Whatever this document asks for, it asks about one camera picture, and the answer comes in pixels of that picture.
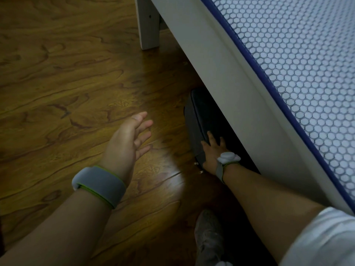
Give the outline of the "grey sneaker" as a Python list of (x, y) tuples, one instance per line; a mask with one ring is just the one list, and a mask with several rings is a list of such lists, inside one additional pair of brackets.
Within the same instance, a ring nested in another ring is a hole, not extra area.
[(224, 255), (223, 229), (211, 210), (203, 210), (194, 230), (197, 245), (195, 266), (216, 266)]

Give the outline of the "person's right forearm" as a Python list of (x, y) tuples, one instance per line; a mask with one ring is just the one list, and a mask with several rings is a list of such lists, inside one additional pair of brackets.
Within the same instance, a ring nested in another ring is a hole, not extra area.
[(223, 181), (278, 263), (304, 228), (326, 208), (236, 163), (227, 165)]

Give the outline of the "grey green-edged wristband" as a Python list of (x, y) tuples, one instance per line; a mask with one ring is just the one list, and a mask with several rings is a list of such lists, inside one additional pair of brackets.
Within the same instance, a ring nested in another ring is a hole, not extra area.
[(124, 182), (111, 172), (99, 167), (86, 167), (72, 179), (74, 190), (84, 188), (106, 201), (112, 209), (116, 209), (126, 193)]

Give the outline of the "white bed frame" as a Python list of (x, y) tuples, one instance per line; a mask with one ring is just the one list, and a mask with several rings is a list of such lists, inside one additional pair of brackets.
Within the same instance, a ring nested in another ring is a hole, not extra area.
[(170, 29), (259, 172), (332, 205), (282, 128), (277, 117), (284, 115), (273, 113), (275, 103), (264, 98), (268, 93), (263, 85), (259, 90), (260, 80), (248, 76), (250, 66), (202, 2), (135, 0), (135, 4), (141, 48), (158, 47), (159, 32)]

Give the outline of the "person's left forearm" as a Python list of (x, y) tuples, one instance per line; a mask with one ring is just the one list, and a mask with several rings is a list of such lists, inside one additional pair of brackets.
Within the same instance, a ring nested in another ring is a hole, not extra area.
[(85, 189), (0, 258), (0, 266), (83, 266), (104, 232), (112, 207)]

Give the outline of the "person's left hand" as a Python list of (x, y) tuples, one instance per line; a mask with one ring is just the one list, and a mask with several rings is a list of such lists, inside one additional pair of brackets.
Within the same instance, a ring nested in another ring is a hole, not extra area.
[(131, 183), (135, 167), (133, 137), (136, 120), (128, 117), (113, 134), (98, 166), (120, 178), (126, 187)]

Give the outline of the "white grey wrist tracker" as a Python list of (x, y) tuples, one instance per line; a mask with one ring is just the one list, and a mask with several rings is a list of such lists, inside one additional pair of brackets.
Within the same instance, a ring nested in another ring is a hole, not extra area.
[(220, 179), (222, 183), (224, 183), (223, 174), (225, 167), (230, 164), (239, 164), (240, 161), (241, 157), (233, 152), (221, 153), (220, 156), (217, 158), (217, 167), (215, 175)]

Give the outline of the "white shirt sleeve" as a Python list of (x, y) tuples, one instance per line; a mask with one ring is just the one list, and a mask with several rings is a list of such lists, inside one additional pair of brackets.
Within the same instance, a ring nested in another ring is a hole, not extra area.
[(355, 266), (355, 217), (333, 207), (322, 210), (279, 266)]

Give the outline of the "person's right hand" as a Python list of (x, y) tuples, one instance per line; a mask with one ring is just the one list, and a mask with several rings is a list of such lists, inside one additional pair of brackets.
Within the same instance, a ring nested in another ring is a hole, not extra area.
[(226, 151), (204, 151), (206, 160), (202, 164), (203, 169), (208, 173), (215, 175), (215, 171), (217, 167), (217, 158), (223, 152)]

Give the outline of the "honeycomb-patterned blue-edged mattress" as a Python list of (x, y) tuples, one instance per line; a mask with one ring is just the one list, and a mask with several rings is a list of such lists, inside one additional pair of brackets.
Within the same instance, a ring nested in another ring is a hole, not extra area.
[(355, 0), (200, 1), (326, 198), (355, 214)]

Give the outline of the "black bag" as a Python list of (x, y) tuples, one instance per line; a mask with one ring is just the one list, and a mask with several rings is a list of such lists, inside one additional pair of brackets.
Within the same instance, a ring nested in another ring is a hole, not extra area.
[(210, 131), (218, 144), (220, 137), (224, 138), (227, 149), (241, 157), (242, 166), (260, 173), (206, 87), (191, 90), (184, 107), (184, 117), (190, 146), (201, 170), (206, 161), (201, 141), (209, 143), (207, 132)]

